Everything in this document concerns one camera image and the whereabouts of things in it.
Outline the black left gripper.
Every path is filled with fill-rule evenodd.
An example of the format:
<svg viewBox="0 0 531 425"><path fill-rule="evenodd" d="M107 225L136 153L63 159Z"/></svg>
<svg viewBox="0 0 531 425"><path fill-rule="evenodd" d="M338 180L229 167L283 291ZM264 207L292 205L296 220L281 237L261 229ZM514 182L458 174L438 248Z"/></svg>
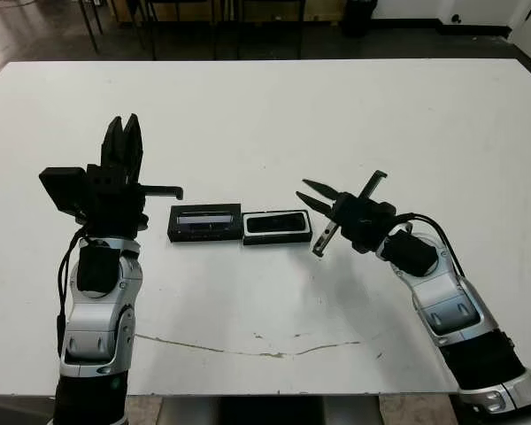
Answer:
<svg viewBox="0 0 531 425"><path fill-rule="evenodd" d="M116 116L104 135L101 166L89 164L86 170L95 203L81 221L91 236L137 237L148 228L149 217L143 212L146 197L183 199L181 186L141 184L141 164L142 133L138 116L132 113L124 130L122 118Z"/></svg>

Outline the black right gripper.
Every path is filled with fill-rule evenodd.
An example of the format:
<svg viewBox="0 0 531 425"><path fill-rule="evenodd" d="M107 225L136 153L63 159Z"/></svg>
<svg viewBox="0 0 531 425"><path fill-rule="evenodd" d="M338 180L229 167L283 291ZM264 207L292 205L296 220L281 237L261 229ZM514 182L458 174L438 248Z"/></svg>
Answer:
<svg viewBox="0 0 531 425"><path fill-rule="evenodd" d="M328 218L326 229L313 247L315 255L324 254L337 229L342 231L342 235L350 240L360 253L377 248L376 243L385 237L384 228L396 214L393 205L386 202L377 203L371 199L380 181L387 176L381 170L376 170L357 196L349 192L339 192L324 183L303 179L303 183L311 189L333 201L332 205L328 205L300 191L296 192L297 197L308 207Z"/></svg>

